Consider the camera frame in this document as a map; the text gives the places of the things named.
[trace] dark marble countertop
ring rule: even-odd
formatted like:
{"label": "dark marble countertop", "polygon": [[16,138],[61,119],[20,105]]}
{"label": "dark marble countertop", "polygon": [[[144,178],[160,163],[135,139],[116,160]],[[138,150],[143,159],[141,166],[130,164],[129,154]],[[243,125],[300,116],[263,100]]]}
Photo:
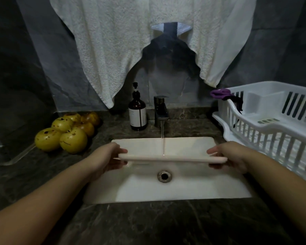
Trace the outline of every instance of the dark marble countertop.
{"label": "dark marble countertop", "polygon": [[[43,153],[34,148],[16,164],[0,167],[0,210],[116,138],[159,137],[149,121],[131,130],[129,121],[107,121],[82,155]],[[212,136],[223,142],[209,119],[172,119],[166,137]],[[85,205],[78,195],[45,244],[294,244],[260,197]]]}

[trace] sink basin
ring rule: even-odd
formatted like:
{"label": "sink basin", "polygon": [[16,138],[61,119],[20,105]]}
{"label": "sink basin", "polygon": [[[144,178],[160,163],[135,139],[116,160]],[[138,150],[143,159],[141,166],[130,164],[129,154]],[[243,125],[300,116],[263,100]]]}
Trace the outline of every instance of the sink basin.
{"label": "sink basin", "polygon": [[[113,142],[131,154],[154,156],[163,153],[161,138],[120,139]],[[164,154],[171,156],[204,156],[208,148],[215,146],[212,137],[164,138],[163,143]],[[252,194],[245,178],[233,168],[216,170],[203,163],[143,161],[129,162],[122,169],[106,172],[88,186],[84,202],[247,198]]]}

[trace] forearm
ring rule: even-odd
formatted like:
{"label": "forearm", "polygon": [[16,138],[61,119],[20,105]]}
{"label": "forearm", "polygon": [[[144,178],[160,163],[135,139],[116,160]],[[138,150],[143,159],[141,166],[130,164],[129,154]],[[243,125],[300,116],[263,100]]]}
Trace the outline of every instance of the forearm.
{"label": "forearm", "polygon": [[0,211],[0,244],[41,244],[89,176],[78,162]]}
{"label": "forearm", "polygon": [[246,157],[245,163],[249,173],[306,235],[306,181],[255,151]]}

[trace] towel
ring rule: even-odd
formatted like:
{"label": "towel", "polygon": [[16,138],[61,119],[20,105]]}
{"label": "towel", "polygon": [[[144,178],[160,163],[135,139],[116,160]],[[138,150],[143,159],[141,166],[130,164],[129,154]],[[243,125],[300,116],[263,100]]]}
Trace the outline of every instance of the towel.
{"label": "towel", "polygon": [[[196,53],[200,77],[208,85],[216,86],[248,38],[254,2],[50,0],[74,34],[84,73],[108,108],[114,106],[113,98],[128,71],[142,57],[143,48],[161,34],[167,22],[178,22],[177,35]],[[241,10],[245,3],[248,15]],[[244,35],[235,36],[232,41],[236,31]]]}

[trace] hand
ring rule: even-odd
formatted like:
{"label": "hand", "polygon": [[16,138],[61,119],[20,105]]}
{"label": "hand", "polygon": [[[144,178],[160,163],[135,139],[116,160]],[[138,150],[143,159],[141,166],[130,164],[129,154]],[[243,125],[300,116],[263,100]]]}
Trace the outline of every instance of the hand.
{"label": "hand", "polygon": [[206,151],[212,156],[225,156],[228,161],[225,164],[209,164],[211,168],[221,169],[224,165],[236,168],[240,173],[247,173],[247,165],[245,158],[254,152],[254,150],[243,146],[239,143],[230,141],[227,143],[219,144]]}
{"label": "hand", "polygon": [[109,143],[97,148],[85,159],[85,163],[92,171],[90,181],[98,179],[106,171],[121,169],[127,162],[115,158],[118,157],[118,154],[127,152],[117,143]]}

